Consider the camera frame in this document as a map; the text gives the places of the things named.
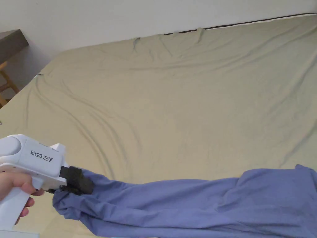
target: hand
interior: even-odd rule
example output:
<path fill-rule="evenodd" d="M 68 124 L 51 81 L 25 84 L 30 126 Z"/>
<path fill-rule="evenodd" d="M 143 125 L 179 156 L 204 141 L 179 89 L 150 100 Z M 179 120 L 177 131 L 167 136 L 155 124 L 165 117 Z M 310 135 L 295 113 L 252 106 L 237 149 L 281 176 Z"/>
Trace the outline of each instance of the hand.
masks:
<path fill-rule="evenodd" d="M 4 199 L 12 188 L 20 187 L 24 192 L 34 195 L 41 196 L 44 194 L 44 190 L 41 189 L 37 191 L 32 185 L 32 177 L 24 173 L 12 173 L 12 172 L 2 172 L 0 173 L 0 201 Z M 29 198 L 23 208 L 20 217 L 24 217 L 29 213 L 28 207 L 34 205 L 34 199 Z"/>

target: dark bed frame edge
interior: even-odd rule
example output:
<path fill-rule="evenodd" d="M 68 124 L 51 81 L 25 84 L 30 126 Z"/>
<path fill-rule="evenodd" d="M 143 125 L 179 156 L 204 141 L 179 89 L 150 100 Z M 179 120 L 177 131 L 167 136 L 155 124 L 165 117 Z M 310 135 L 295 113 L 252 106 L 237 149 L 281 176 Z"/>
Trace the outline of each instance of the dark bed frame edge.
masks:
<path fill-rule="evenodd" d="M 301 16 L 301 15 L 307 15 L 307 14 L 316 14 L 315 12 L 313 13 L 300 13 L 300 14 L 294 14 L 294 15 L 288 15 L 288 16 L 283 16 L 283 17 L 273 17 L 273 18 L 268 18 L 268 19 L 263 19 L 263 20 L 256 20 L 256 21 L 250 21 L 250 22 L 242 22 L 242 23 L 234 23 L 234 24 L 229 24 L 229 25 L 221 25 L 221 26 L 213 26 L 213 27 L 207 27 L 204 28 L 205 30 L 209 29 L 214 29 L 214 28 L 221 28 L 221 27 L 228 27 L 228 26 L 236 26 L 236 25 L 241 25 L 241 24 L 248 24 L 248 23 L 254 23 L 254 22 L 262 22 L 262 21 L 268 21 L 268 20 L 274 20 L 274 19 L 279 19 L 279 18 L 284 18 L 284 17 L 295 17 L 295 16 Z M 197 29 L 194 30 L 186 30 L 186 31 L 180 31 L 179 33 L 187 33 L 191 31 L 196 31 Z"/>

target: purple fabric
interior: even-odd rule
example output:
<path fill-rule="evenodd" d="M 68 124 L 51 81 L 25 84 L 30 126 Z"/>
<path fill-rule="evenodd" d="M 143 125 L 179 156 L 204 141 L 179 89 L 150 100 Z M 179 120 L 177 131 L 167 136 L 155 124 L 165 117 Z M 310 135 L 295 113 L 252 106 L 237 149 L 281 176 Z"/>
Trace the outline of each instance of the purple fabric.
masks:
<path fill-rule="evenodd" d="M 92 195 L 56 191 L 53 206 L 103 237 L 317 237 L 317 174 L 253 169 L 240 178 L 147 184 L 84 170 Z"/>

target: bed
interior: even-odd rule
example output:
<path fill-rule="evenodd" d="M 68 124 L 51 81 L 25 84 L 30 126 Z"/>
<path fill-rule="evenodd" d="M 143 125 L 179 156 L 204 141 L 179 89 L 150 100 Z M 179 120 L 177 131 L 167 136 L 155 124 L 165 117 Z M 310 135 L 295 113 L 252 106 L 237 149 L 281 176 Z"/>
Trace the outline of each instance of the bed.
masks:
<path fill-rule="evenodd" d="M 0 110 L 0 136 L 62 143 L 131 183 L 317 169 L 317 15 L 69 50 Z M 93 235 L 36 198 L 18 230 Z"/>

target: gripper handle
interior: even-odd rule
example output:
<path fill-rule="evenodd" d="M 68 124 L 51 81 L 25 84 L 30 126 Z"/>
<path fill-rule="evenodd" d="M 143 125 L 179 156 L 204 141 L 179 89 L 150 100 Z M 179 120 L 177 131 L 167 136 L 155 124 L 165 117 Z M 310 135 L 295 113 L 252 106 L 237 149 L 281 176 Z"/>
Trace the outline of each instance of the gripper handle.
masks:
<path fill-rule="evenodd" d="M 43 180 L 32 177 L 32 183 L 36 189 L 40 189 Z M 0 229 L 12 230 L 29 197 L 30 194 L 25 193 L 21 188 L 13 188 L 10 193 L 0 201 Z"/>

